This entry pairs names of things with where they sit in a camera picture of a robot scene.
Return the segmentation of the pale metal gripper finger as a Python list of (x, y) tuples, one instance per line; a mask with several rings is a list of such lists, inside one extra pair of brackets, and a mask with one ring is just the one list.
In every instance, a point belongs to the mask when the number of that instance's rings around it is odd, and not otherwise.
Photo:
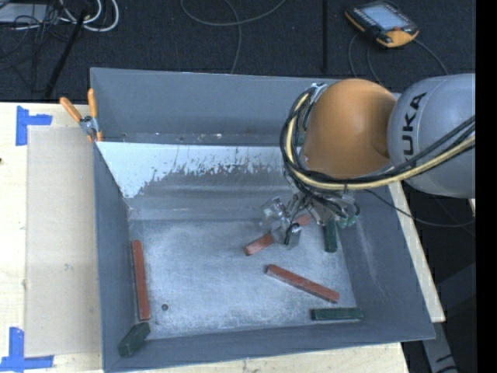
[(280, 197), (273, 197), (261, 206), (262, 225), (281, 225), (287, 220), (286, 206)]
[(293, 223), (281, 229), (280, 243), (287, 249), (293, 249), (299, 245), (302, 227), (298, 223)]

